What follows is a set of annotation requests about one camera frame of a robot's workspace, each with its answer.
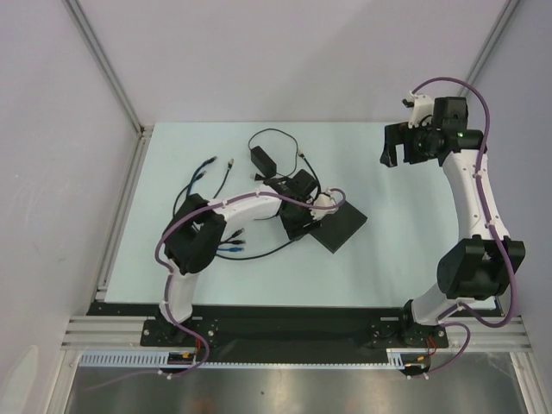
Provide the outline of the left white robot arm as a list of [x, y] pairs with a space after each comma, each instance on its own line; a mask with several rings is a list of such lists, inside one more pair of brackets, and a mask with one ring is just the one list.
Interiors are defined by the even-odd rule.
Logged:
[[304, 179], [298, 183], [294, 179], [269, 179], [255, 190], [232, 198], [208, 200], [197, 193], [187, 197], [154, 250], [154, 259], [168, 272], [159, 304], [165, 318], [160, 324], [161, 337], [172, 345], [187, 340], [190, 324], [186, 320], [192, 315], [199, 274], [232, 233], [253, 221], [277, 216], [289, 241], [294, 242], [345, 204], [343, 190], [330, 187], [313, 196], [316, 188]]

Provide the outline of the black network switch box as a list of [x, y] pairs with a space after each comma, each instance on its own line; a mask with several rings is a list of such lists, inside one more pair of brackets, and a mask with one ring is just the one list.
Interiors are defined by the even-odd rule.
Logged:
[[365, 223], [367, 216], [345, 202], [336, 213], [328, 214], [310, 235], [332, 254], [336, 253]]

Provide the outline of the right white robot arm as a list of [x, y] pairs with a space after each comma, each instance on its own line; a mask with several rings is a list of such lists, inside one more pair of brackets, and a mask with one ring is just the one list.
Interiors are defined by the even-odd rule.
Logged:
[[398, 339], [415, 347], [445, 318], [488, 298], [513, 292], [513, 279], [525, 257], [522, 241], [514, 241], [502, 222], [488, 178], [485, 135], [469, 129], [463, 97], [431, 98], [414, 92], [403, 104], [408, 121], [385, 127], [380, 163], [414, 165], [437, 160], [452, 191], [458, 242], [438, 262], [436, 283], [409, 300], [397, 325]]

